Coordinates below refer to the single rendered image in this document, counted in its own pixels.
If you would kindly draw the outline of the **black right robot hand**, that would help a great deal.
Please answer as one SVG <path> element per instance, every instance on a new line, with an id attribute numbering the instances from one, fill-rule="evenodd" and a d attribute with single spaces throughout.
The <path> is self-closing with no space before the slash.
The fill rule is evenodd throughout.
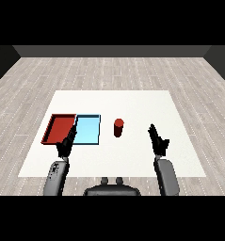
<path id="1" fill-rule="evenodd" d="M 161 136 L 158 135 L 156 128 L 153 124 L 151 124 L 148 133 L 150 135 L 150 139 L 153 145 L 153 152 L 155 155 L 166 155 L 166 149 L 169 146 L 169 140 L 163 139 Z"/>

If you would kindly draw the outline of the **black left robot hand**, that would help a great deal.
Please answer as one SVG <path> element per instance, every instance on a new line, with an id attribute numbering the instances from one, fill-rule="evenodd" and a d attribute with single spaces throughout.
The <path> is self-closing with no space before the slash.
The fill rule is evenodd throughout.
<path id="1" fill-rule="evenodd" d="M 69 157 L 72 151 L 72 145 L 75 139 L 77 132 L 76 126 L 74 125 L 68 135 L 61 141 L 56 143 L 56 149 L 58 151 L 59 157 Z"/>

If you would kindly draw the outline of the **red shallow open box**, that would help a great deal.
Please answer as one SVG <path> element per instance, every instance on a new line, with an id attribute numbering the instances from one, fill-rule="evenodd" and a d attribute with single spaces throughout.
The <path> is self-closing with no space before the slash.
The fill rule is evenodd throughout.
<path id="1" fill-rule="evenodd" d="M 75 114 L 53 114 L 40 143 L 55 145 L 57 142 L 61 142 L 71 130 L 75 117 Z"/>

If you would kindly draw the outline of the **light blue shallow open box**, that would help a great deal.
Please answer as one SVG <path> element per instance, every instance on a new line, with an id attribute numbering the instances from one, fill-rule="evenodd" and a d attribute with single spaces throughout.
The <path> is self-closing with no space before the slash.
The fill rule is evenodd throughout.
<path id="1" fill-rule="evenodd" d="M 101 116 L 98 114 L 78 114 L 75 125 L 74 145 L 98 145 Z"/>

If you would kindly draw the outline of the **red can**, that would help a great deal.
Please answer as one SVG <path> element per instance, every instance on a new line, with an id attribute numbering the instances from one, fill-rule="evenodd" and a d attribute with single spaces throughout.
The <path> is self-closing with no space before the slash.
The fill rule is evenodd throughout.
<path id="1" fill-rule="evenodd" d="M 121 136 L 123 125 L 124 125 L 124 121 L 122 119 L 116 119 L 114 121 L 114 136 L 115 137 Z"/>

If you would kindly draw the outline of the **dark grey robot body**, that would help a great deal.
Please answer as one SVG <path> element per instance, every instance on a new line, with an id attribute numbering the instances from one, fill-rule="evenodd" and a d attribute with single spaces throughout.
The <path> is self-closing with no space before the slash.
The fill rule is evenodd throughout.
<path id="1" fill-rule="evenodd" d="M 116 183 L 110 185 L 108 179 L 103 177 L 99 185 L 87 188 L 84 196 L 140 196 L 137 188 L 125 185 L 121 177 L 116 178 Z"/>

